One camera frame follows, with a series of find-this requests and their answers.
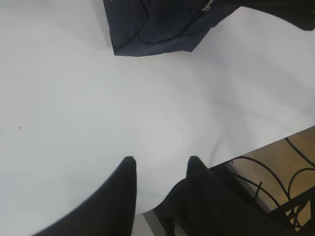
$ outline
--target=white tabletop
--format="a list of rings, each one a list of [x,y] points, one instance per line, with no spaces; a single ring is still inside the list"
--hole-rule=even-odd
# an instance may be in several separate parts
[[[315,124],[315,34],[241,8],[193,53],[115,57],[102,0],[0,0],[0,235],[27,236],[137,161],[137,212]]]

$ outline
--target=zipper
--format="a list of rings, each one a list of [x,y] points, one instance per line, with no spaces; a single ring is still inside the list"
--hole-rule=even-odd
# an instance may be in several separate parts
[[[211,8],[211,4],[214,2],[214,0],[210,0],[203,8],[202,11],[209,11]]]

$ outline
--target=navy fabric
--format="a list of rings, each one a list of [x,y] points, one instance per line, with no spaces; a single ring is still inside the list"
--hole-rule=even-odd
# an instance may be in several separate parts
[[[35,236],[130,236],[136,195],[136,162],[126,157],[92,196]]]
[[[191,52],[208,31],[246,6],[313,30],[315,0],[104,0],[115,55]]]
[[[104,0],[115,55],[191,52],[238,6],[209,0]]]
[[[296,236],[242,201],[198,157],[186,177],[189,225],[194,236]]]

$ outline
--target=floor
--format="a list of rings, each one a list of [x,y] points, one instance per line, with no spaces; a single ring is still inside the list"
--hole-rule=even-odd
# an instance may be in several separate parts
[[[311,162],[315,163],[315,126],[294,134],[287,139],[280,140],[244,155],[268,166],[279,177],[286,190],[288,190],[290,180],[297,171],[303,168],[312,168],[312,165],[305,161],[298,152],[290,146],[288,141]],[[273,175],[259,164],[249,160],[239,159],[233,161],[233,168],[239,175],[254,183],[262,183],[261,187],[266,189],[280,205],[288,201],[284,191]],[[253,192],[256,191],[256,187],[253,185],[249,186],[253,189]],[[314,186],[315,171],[304,171],[297,175],[292,182],[289,192],[290,196],[294,198]],[[276,208],[275,203],[266,194],[260,192],[259,198],[267,211],[272,211]],[[302,225],[310,218],[310,214],[310,205],[308,203],[299,214],[299,221]]]

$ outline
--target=wooden floor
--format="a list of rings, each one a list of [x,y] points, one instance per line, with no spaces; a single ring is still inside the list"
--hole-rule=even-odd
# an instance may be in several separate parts
[[[315,163],[315,127],[288,137],[308,159]],[[302,168],[311,168],[290,145],[283,139],[268,146],[245,154],[244,156],[254,158],[272,169],[279,177],[284,187],[287,189],[292,176]],[[288,201],[286,195],[276,182],[275,178],[265,168],[248,160],[233,161],[233,168],[239,175],[250,179],[266,189],[280,205]],[[294,198],[311,187],[315,186],[315,171],[305,171],[298,175],[292,183],[290,191],[291,198]],[[267,210],[276,208],[274,202],[264,193],[259,193],[259,198],[263,201]],[[301,224],[310,218],[310,208],[307,206],[299,215]]]

